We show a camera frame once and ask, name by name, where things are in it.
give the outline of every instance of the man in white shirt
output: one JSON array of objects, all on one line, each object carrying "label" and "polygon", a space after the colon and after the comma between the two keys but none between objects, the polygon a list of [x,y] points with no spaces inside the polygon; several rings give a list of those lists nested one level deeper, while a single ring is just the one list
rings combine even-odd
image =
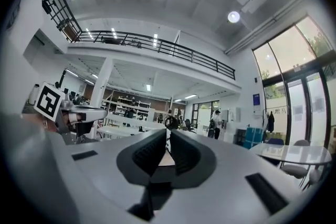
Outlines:
[{"label": "man in white shirt", "polygon": [[218,139],[220,133],[220,125],[222,124],[222,117],[220,116],[220,111],[216,110],[215,114],[212,116],[212,120],[215,122],[215,139]]}]

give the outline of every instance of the black metal railing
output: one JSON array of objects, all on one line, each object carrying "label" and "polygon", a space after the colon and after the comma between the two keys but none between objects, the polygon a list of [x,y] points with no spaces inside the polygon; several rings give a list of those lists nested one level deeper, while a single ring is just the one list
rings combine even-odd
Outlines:
[{"label": "black metal railing", "polygon": [[75,40],[82,32],[66,0],[42,0],[42,7],[68,41]]},{"label": "black metal railing", "polygon": [[235,80],[235,70],[228,65],[179,44],[146,35],[107,30],[82,31],[73,42],[100,42],[151,50],[201,65]]}]

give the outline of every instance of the shelving unit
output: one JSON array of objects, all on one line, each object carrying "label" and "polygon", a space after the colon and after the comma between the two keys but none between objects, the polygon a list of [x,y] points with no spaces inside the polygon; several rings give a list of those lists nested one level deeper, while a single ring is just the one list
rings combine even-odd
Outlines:
[{"label": "shelving unit", "polygon": [[[125,111],[127,110],[127,106],[124,106],[123,104],[128,104],[130,105],[132,103],[131,99],[126,99],[124,97],[119,97],[118,98],[118,104],[116,107],[116,114],[124,114]],[[140,116],[143,116],[143,120],[147,121],[148,119],[148,111],[147,110],[142,110],[141,108],[146,108],[149,109],[151,107],[150,103],[143,103],[141,101],[136,101],[135,106],[138,107],[136,110],[136,113],[133,115],[133,118],[138,120]]]}]

